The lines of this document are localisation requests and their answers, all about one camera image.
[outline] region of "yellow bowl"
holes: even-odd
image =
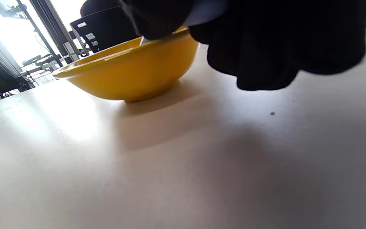
[[[96,97],[140,101],[166,92],[191,67],[199,47],[187,28],[139,46],[141,38],[80,59],[53,73]]]

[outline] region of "white table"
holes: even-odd
[[[366,59],[245,92],[205,49],[145,102],[1,100],[0,229],[366,229]]]

